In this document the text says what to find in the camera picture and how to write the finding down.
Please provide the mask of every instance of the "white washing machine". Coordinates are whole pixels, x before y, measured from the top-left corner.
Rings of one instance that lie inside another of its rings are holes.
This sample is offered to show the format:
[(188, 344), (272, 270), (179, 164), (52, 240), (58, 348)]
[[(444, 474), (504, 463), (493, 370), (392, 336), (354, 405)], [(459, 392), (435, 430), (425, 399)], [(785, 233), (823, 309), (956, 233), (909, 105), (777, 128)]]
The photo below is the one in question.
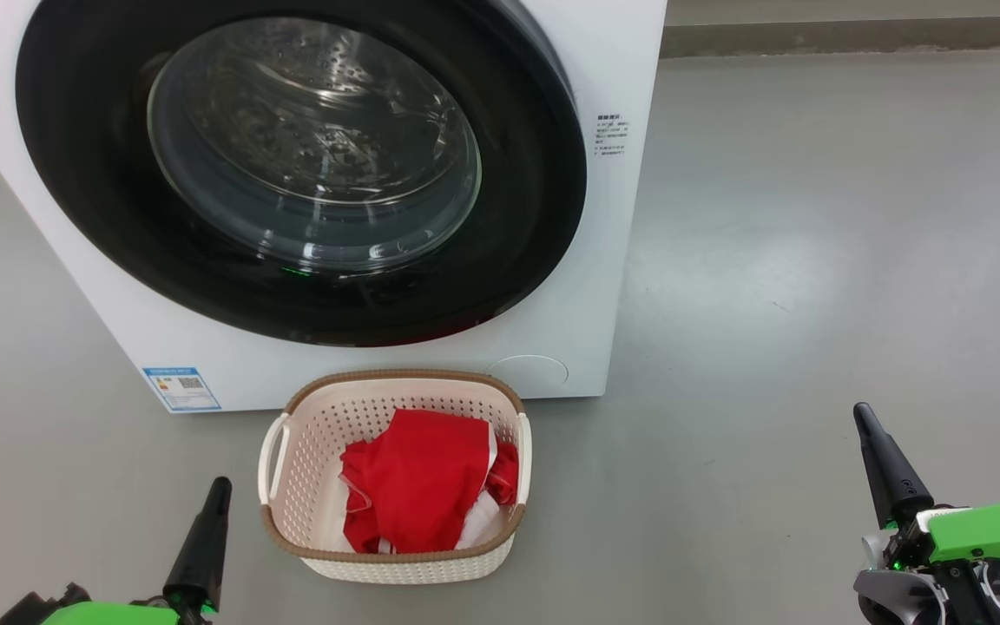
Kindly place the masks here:
[(663, 11), (0, 0), (0, 171), (170, 411), (601, 395)]

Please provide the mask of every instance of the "basket handle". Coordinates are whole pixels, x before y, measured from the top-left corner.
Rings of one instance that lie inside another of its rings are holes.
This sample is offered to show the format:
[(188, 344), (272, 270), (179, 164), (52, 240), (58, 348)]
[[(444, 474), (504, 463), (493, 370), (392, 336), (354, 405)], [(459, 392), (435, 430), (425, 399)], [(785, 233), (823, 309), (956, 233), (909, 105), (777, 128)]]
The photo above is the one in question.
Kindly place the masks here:
[[(277, 420), (269, 426), (269, 431), (265, 434), (265, 443), (261, 444), (261, 458), (257, 463), (257, 496), (261, 499), (262, 506), (269, 505), (269, 502), (277, 496), (280, 471), (285, 463), (285, 451), (288, 450), (288, 438), (291, 434), (291, 428), (285, 424), (289, 416), (288, 412), (281, 412)], [(273, 447), (281, 434), (283, 440), (280, 443), (280, 452), (277, 454), (277, 466), (273, 470), (273, 480), (269, 482), (269, 463), (273, 461)]]
[(516, 503), (527, 505), (527, 495), (531, 492), (531, 422), (527, 415), (519, 414), (519, 488)]

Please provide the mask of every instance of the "gray floor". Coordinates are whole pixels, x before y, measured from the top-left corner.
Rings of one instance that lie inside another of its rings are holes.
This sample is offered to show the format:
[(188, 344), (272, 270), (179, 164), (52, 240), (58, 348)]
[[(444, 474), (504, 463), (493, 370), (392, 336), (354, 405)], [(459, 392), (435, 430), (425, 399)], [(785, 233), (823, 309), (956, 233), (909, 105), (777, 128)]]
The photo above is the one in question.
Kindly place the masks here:
[(530, 407), (480, 582), (329, 582), (260, 527), (271, 415), (164, 414), (0, 181), (0, 613), (160, 588), (234, 479), (233, 622), (857, 622), (850, 407), (1000, 499), (1000, 52), (662, 64), (608, 395)]

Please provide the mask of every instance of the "laundry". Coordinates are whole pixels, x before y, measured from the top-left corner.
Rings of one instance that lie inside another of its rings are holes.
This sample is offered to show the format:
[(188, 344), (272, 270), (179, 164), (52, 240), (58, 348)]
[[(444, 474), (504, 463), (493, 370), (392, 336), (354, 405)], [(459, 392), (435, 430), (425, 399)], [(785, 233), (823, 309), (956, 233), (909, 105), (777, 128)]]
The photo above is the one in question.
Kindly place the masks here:
[(397, 409), (388, 430), (341, 458), (342, 531), (358, 553), (463, 549), (516, 501), (516, 446), (481, 419)]

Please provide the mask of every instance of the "laundry basket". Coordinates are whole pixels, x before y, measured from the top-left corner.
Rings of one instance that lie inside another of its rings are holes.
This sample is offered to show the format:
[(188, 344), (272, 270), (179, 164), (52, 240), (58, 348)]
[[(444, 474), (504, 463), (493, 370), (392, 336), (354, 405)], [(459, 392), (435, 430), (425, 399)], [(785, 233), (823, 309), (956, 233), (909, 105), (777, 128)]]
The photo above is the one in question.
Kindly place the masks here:
[[(349, 549), (342, 535), (348, 488), (338, 478), (340, 456), (347, 444), (385, 431), (397, 408), (488, 420), (497, 439), (516, 446), (516, 505), (501, 507), (497, 536), (471, 549), (425, 554)], [(297, 392), (265, 435), (257, 486), (269, 536), (317, 573), (350, 582), (440, 584), (484, 577), (508, 557), (530, 480), (531, 427), (511, 388), (479, 373), (391, 369), (328, 376)]]

